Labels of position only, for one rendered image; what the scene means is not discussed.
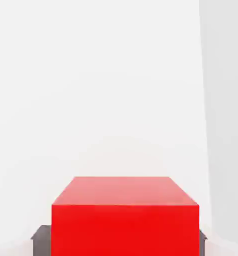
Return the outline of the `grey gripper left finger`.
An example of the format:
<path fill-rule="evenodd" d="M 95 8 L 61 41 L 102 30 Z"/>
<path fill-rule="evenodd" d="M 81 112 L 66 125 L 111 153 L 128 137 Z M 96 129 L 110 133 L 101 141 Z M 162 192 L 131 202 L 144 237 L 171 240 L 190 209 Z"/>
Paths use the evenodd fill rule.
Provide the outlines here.
<path fill-rule="evenodd" d="M 51 256 L 51 226 L 41 225 L 20 247 L 20 256 Z"/>

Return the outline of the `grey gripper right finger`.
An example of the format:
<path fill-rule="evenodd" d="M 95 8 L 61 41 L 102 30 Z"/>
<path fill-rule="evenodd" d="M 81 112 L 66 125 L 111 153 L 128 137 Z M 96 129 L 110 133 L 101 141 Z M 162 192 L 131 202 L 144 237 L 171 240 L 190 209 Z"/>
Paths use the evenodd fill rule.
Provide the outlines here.
<path fill-rule="evenodd" d="M 217 236 L 199 230 L 199 256 L 218 256 Z"/>

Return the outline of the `small red cube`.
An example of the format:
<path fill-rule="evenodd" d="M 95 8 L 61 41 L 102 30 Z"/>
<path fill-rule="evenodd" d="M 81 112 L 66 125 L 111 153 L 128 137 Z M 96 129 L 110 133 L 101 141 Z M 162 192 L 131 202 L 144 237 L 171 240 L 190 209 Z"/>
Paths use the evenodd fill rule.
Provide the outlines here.
<path fill-rule="evenodd" d="M 75 177 L 52 204 L 51 256 L 199 256 L 199 205 L 169 177 Z"/>

